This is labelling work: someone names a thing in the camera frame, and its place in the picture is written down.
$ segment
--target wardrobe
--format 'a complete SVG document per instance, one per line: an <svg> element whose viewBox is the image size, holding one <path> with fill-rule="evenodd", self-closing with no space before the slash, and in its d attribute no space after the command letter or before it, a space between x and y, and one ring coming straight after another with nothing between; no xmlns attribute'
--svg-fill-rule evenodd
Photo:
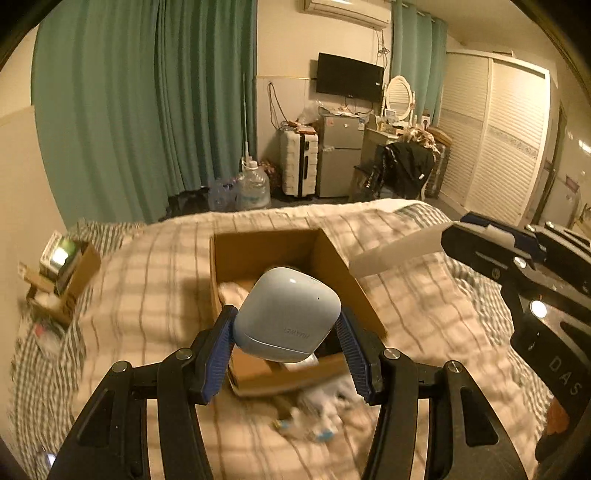
<svg viewBox="0 0 591 480"><path fill-rule="evenodd" d="M447 54L439 127L453 138L440 198L518 225L547 141L550 72L473 50Z"/></svg>

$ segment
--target ceiling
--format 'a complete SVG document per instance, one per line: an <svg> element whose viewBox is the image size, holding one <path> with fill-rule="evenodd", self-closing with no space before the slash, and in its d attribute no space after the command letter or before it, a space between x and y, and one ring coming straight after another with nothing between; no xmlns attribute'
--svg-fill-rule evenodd
<svg viewBox="0 0 591 480"><path fill-rule="evenodd" d="M511 0L414 0L413 3L419 10L445 20L448 33L462 44L488 43L546 58L553 58L556 52L540 27Z"/></svg>

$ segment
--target blue gripper pad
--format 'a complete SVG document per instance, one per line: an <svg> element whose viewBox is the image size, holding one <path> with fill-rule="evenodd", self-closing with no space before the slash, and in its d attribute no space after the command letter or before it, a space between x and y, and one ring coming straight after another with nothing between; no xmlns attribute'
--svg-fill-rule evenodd
<svg viewBox="0 0 591 480"><path fill-rule="evenodd" d="M536 263L543 263L546 258L546 252L542 249L535 234L526 230L517 228L500 220L481 215L480 213L469 212L465 214L460 221L462 223L471 223L487 227L492 225L500 230L509 232L515 239L515 248L527 252Z"/></svg>
<svg viewBox="0 0 591 480"><path fill-rule="evenodd" d="M336 333L345 354L355 390L370 405L384 390L379 354L385 349L379 337L361 328L351 309L343 308Z"/></svg>
<svg viewBox="0 0 591 480"><path fill-rule="evenodd" d="M201 395L205 404L222 388L226 370L234 349L233 324L238 310L233 306L222 309L216 323L209 332L204 345L197 354L197 364L205 362Z"/></svg>

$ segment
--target air conditioner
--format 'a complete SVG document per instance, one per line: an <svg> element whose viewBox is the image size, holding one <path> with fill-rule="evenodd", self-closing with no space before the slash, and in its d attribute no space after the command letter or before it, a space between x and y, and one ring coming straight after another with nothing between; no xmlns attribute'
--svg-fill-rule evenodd
<svg viewBox="0 0 591 480"><path fill-rule="evenodd" d="M390 25L389 8L364 0L304 0L304 10L381 30Z"/></svg>

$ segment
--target white suitcase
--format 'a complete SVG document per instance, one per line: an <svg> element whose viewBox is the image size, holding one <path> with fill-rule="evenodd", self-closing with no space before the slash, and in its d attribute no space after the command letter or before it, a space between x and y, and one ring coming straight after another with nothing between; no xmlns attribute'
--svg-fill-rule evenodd
<svg viewBox="0 0 591 480"><path fill-rule="evenodd" d="M312 195L316 191L317 165L318 135L281 133L283 193L295 197Z"/></svg>

